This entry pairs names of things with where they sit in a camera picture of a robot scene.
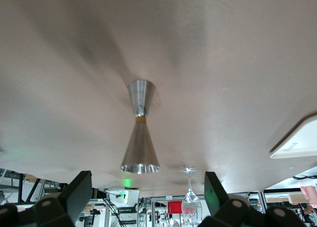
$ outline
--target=gold band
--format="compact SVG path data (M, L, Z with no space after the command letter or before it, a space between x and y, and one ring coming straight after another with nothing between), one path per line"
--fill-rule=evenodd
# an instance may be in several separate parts
M135 118L135 122L144 122L146 123L147 122L147 118L145 116L142 116L142 117L136 117Z

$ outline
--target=green light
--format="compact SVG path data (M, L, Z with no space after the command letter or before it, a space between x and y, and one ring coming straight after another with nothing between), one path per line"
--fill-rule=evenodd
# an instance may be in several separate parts
M127 204L128 203L129 191L122 191L121 195L122 195L122 198L123 198L123 204Z
M125 179L125 180L124 180L124 185L125 185L126 187L130 187L130 186L131 186L131 179Z

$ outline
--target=hanging wine glass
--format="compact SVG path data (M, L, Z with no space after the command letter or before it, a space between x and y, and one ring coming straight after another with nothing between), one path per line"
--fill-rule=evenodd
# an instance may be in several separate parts
M188 192L182 201L182 216L188 226L199 225L202 222L202 203L192 190L190 176L196 171L195 167L181 169L188 175Z

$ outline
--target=white panel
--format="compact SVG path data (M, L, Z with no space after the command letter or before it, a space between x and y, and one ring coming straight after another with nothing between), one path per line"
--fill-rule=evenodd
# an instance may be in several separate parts
M317 155L317 115L311 116L299 125L279 145L272 159L294 158Z

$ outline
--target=red box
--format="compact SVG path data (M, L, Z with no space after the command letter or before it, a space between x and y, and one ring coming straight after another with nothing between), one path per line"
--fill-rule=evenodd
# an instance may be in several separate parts
M167 207L169 214L182 214L182 201L169 201Z

